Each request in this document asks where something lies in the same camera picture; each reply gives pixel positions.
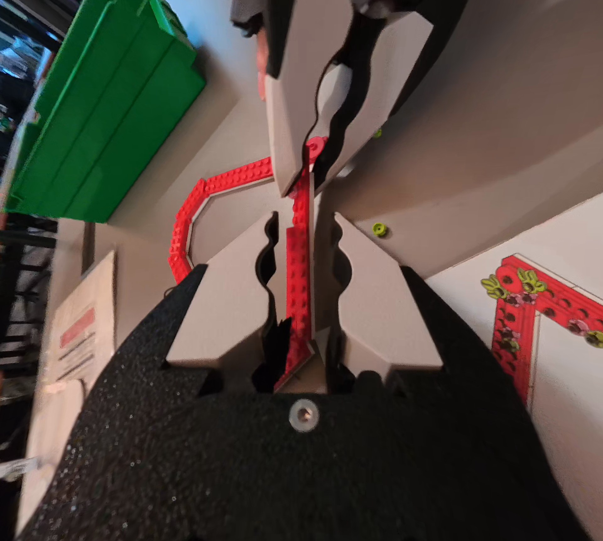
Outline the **lego instruction sheet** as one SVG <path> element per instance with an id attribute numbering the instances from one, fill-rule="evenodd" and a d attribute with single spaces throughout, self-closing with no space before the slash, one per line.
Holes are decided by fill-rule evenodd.
<path id="1" fill-rule="evenodd" d="M 491 349 L 602 540 L 602 194 L 426 280 Z"/>

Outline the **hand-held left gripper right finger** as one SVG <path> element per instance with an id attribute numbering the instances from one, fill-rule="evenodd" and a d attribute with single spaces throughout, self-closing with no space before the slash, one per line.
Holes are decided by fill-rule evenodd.
<path id="1" fill-rule="evenodd" d="M 343 365 L 387 377 L 393 371 L 440 371 L 441 356 L 400 264 L 340 213 L 338 249 L 351 277 L 338 298 Z"/>

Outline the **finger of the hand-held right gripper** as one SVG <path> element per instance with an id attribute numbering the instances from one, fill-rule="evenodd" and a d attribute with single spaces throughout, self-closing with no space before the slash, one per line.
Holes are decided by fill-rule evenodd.
<path id="1" fill-rule="evenodd" d="M 318 89 L 352 19 L 351 0 L 293 0 L 280 72 L 265 78 L 270 155 L 281 197 L 301 174 L 318 117 Z"/>
<path id="2" fill-rule="evenodd" d="M 323 189 L 385 123 L 411 75 L 433 24 L 416 11 L 367 20 L 374 44 L 352 48 L 351 65 L 335 70 L 334 93 L 347 93 L 329 122 L 328 140 L 313 166 L 316 189 Z"/>

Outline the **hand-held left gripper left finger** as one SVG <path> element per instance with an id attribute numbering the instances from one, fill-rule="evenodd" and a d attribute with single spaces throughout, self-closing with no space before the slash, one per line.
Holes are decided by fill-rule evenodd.
<path id="1" fill-rule="evenodd" d="M 172 366 L 257 368 L 263 340 L 275 323 L 268 282 L 276 271 L 279 215 L 269 212 L 218 252 L 170 347 Z"/>

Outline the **green plastic bin stack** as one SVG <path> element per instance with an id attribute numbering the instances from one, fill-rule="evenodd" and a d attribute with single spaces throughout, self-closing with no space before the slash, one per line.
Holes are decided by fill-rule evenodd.
<path id="1" fill-rule="evenodd" d="M 106 223 L 206 84 L 166 0 L 83 0 L 25 126 L 5 210 Z"/>

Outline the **red curved lego frame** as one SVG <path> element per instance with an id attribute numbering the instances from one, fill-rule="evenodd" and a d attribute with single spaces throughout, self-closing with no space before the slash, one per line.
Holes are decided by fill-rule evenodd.
<path id="1" fill-rule="evenodd" d="M 311 190 L 310 171 L 328 141 L 327 136 L 314 136 L 306 142 L 308 163 L 301 180 L 288 195 L 293 200 L 292 226 L 286 229 L 286 318 L 291 320 L 290 342 L 282 376 L 274 385 L 279 391 L 313 356 L 310 342 L 314 334 L 311 305 Z M 176 284 L 192 271 L 189 258 L 192 225 L 211 197 L 254 183 L 271 181 L 271 158 L 266 157 L 226 171 L 209 179 L 199 179 L 176 214 L 172 229 L 168 264 Z"/>

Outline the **person's right hand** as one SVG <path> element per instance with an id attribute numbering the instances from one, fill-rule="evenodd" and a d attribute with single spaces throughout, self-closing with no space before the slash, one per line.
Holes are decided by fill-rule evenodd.
<path id="1" fill-rule="evenodd" d="M 258 79 L 258 93 L 262 101 L 266 100 L 266 89 L 265 89 L 265 78 L 267 74 L 267 63 L 268 63 L 268 41 L 267 33 L 265 28 L 260 28 L 256 35 L 256 67 L 257 67 L 257 79 Z"/>

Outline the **white paper with red label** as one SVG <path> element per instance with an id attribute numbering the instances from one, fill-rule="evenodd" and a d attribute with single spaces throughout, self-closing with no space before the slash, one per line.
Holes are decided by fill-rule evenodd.
<path id="1" fill-rule="evenodd" d="M 46 342 L 46 384 L 78 381 L 88 394 L 114 355 L 116 265 L 117 252 L 109 251 L 58 307 Z"/>

